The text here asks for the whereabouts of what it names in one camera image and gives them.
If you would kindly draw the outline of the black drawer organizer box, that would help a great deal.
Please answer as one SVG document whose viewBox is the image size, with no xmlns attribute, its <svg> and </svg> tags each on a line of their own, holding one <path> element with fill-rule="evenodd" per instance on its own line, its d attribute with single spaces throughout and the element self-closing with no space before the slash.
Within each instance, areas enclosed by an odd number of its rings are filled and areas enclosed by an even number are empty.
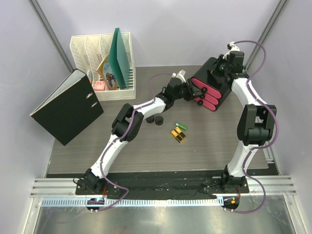
<svg viewBox="0 0 312 234">
<path fill-rule="evenodd" d="M 205 95 L 196 97 L 194 101 L 210 111 L 216 111 L 231 92 L 224 73 L 217 68 L 218 62 L 222 66 L 227 65 L 225 60 L 211 57 L 191 77 L 197 88 L 206 91 Z"/>
</svg>

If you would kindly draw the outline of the pink drawer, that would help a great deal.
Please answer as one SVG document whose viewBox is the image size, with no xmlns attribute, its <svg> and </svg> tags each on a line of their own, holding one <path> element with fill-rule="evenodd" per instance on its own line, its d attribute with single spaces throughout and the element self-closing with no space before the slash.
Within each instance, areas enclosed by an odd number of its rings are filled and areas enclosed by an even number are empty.
<svg viewBox="0 0 312 234">
<path fill-rule="evenodd" d="M 201 98 L 195 98 L 195 101 L 198 103 L 199 101 L 203 101 L 203 105 L 205 108 L 209 109 L 210 111 L 215 111 L 216 110 L 216 107 L 211 104 L 210 102 L 208 102 L 207 100 L 205 99 L 201 99 Z"/>
<path fill-rule="evenodd" d="M 219 104 L 219 101 L 217 98 L 211 96 L 210 94 L 208 93 L 205 93 L 205 100 L 207 100 L 208 102 L 210 102 L 211 104 L 213 105 L 218 105 Z"/>
<path fill-rule="evenodd" d="M 197 86 L 198 88 L 202 89 L 204 87 L 206 87 L 208 89 L 208 94 L 210 94 L 211 96 L 220 99 L 222 98 L 222 94 L 215 88 L 211 87 L 210 85 L 198 80 L 197 78 L 191 78 L 192 82 L 195 86 Z"/>
</svg>

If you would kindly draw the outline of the pink bottom drawer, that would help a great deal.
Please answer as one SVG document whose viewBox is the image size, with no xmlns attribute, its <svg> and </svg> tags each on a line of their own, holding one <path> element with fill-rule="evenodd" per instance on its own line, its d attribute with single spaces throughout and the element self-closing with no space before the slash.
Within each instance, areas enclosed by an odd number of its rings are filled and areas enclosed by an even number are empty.
<svg viewBox="0 0 312 234">
<path fill-rule="evenodd" d="M 209 109 L 210 111 L 215 111 L 216 110 L 216 107 L 211 104 L 210 102 L 208 102 L 207 100 L 205 99 L 201 99 L 201 98 L 195 98 L 195 101 L 198 103 L 199 101 L 203 101 L 203 105 L 205 108 Z"/>
</svg>

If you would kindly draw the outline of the pink top drawer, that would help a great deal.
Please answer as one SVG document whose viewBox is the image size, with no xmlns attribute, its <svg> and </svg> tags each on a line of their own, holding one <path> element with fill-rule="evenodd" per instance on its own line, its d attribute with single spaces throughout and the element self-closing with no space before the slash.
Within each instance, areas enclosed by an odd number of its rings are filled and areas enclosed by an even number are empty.
<svg viewBox="0 0 312 234">
<path fill-rule="evenodd" d="M 202 89 L 204 87 L 206 87 L 208 89 L 208 94 L 210 94 L 211 96 L 220 99 L 222 98 L 222 94 L 215 88 L 211 87 L 210 85 L 198 80 L 197 78 L 191 78 L 192 82 L 195 86 L 197 86 L 198 88 Z"/>
</svg>

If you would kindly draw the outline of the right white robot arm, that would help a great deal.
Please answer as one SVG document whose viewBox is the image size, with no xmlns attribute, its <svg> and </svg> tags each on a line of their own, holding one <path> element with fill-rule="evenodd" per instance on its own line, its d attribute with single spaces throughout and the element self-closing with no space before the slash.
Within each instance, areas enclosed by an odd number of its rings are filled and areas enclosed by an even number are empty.
<svg viewBox="0 0 312 234">
<path fill-rule="evenodd" d="M 258 149 L 271 140 L 277 112 L 274 105 L 268 105 L 259 96 L 243 73 L 243 60 L 244 53 L 232 49 L 218 60 L 215 67 L 244 108 L 237 126 L 237 149 L 218 182 L 220 190 L 225 193 L 235 193 L 247 187 L 247 168 Z"/>
</svg>

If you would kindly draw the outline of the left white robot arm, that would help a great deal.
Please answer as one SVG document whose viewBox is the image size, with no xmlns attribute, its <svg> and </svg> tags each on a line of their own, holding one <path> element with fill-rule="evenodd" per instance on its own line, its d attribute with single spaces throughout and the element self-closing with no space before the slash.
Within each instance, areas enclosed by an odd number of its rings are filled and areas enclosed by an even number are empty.
<svg viewBox="0 0 312 234">
<path fill-rule="evenodd" d="M 178 99 L 186 101 L 205 95 L 207 88 L 197 87 L 189 78 L 186 81 L 175 77 L 152 100 L 140 105 L 124 104 L 112 124 L 112 133 L 97 161 L 83 176 L 87 189 L 100 194 L 109 169 L 122 148 L 137 136 L 143 120 L 170 109 Z"/>
</svg>

